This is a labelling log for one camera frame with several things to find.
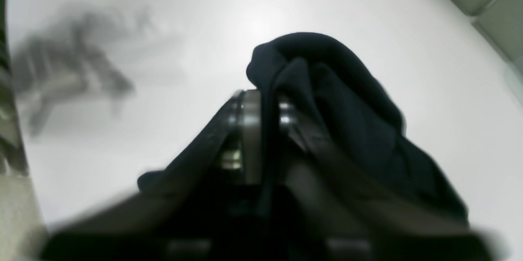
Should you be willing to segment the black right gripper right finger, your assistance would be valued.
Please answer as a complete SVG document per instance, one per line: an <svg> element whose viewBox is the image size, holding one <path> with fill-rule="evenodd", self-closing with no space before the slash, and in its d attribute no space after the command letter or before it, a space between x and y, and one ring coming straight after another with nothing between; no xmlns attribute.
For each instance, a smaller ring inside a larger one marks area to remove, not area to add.
<svg viewBox="0 0 523 261"><path fill-rule="evenodd" d="M493 261L480 233L367 176L290 99L280 96L284 183L329 261Z"/></svg>

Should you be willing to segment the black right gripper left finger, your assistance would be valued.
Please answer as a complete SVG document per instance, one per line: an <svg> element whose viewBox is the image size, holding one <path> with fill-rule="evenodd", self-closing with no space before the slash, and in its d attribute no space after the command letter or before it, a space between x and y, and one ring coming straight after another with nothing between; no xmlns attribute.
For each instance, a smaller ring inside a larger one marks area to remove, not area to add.
<svg viewBox="0 0 523 261"><path fill-rule="evenodd" d="M199 261L262 180L258 90L236 92L139 192L50 236L43 261Z"/></svg>

